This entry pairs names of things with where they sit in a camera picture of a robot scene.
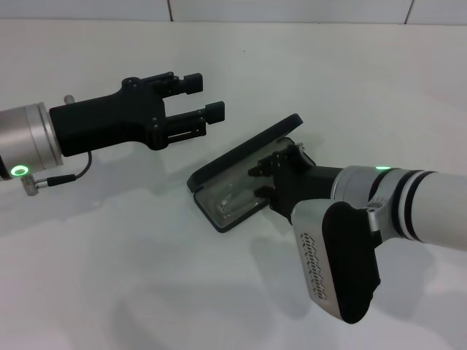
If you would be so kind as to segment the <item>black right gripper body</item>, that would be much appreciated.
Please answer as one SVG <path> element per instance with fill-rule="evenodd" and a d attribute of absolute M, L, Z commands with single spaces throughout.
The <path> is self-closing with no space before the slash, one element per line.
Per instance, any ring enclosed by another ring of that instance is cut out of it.
<path fill-rule="evenodd" d="M 341 168 L 314 164 L 297 146 L 275 152 L 271 161 L 274 178 L 271 209 L 282 216 L 290 216 L 301 201 L 329 199 L 341 171 Z"/>

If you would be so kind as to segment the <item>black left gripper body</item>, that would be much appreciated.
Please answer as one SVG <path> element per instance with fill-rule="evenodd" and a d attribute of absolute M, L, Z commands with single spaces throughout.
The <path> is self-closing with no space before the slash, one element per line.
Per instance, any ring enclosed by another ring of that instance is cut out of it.
<path fill-rule="evenodd" d="M 155 87 L 163 78 L 129 77 L 116 93 L 50 109 L 62 155 L 70 157 L 126 142 L 139 142 L 151 150 L 167 147 L 165 106 Z"/>

